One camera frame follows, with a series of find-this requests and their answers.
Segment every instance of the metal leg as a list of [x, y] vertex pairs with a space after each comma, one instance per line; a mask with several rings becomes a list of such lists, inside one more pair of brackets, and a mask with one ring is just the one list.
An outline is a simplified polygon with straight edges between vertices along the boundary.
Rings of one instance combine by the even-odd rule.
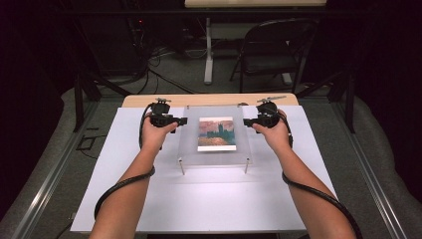
[[207, 32], [207, 62], [205, 65], [205, 79], [204, 84], [205, 85], [211, 85], [212, 83], [212, 65], [213, 65], [213, 59], [212, 59], [212, 49], [211, 49], [211, 22], [210, 19], [207, 18], [207, 26], [206, 26], [206, 32]]

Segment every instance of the black cable on floor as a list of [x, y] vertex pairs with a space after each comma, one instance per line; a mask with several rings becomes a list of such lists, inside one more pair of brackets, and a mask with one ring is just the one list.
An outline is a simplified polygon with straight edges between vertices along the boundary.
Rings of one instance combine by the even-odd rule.
[[65, 233], [69, 228], [71, 228], [72, 224], [74, 223], [74, 220], [71, 221], [55, 238], [59, 239], [63, 233]]

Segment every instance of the white paper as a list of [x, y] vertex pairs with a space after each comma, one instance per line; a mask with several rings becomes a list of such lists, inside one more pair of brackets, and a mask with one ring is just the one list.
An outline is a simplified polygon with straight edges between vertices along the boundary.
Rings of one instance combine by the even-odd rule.
[[[294, 151], [334, 192], [302, 107], [279, 106], [288, 115]], [[90, 232], [100, 196], [113, 186], [139, 151], [139, 121], [144, 109], [118, 109], [87, 192], [72, 226]], [[244, 118], [257, 116], [243, 107]], [[183, 117], [183, 108], [170, 114]], [[258, 233], [303, 230], [282, 170], [264, 137], [248, 128], [254, 163], [242, 166], [189, 167], [177, 163], [180, 130], [170, 133], [155, 160], [144, 209], [136, 230], [142, 233]]]

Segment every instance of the painting image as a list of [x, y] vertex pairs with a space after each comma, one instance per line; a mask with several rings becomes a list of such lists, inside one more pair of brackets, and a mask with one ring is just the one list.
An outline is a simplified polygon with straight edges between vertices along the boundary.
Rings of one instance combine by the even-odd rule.
[[236, 150], [233, 118], [200, 118], [198, 151]]

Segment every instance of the black stand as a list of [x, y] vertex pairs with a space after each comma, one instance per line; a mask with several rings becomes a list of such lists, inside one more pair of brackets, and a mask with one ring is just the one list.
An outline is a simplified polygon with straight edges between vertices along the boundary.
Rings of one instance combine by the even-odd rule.
[[323, 81], [320, 81], [310, 88], [307, 88], [299, 93], [296, 93], [297, 98], [304, 98], [310, 93], [318, 90], [322, 86], [333, 83], [332, 88], [330, 89], [327, 98], [330, 102], [338, 102], [344, 91], [346, 91], [346, 100], [345, 100], [345, 110], [344, 110], [344, 120], [351, 133], [354, 133], [353, 128], [353, 105], [354, 105], [354, 82], [355, 74], [351, 72], [336, 72], [326, 78]]
[[116, 93], [121, 94], [124, 97], [131, 95], [130, 92], [122, 89], [115, 84], [109, 82], [108, 80], [94, 74], [91, 72], [79, 72], [75, 79], [75, 109], [77, 115], [77, 121], [74, 128], [74, 131], [78, 131], [84, 123], [84, 101], [83, 101], [83, 92], [87, 95], [90, 101], [99, 101], [102, 97], [99, 89], [95, 82], [101, 83], [106, 87], [112, 89]]

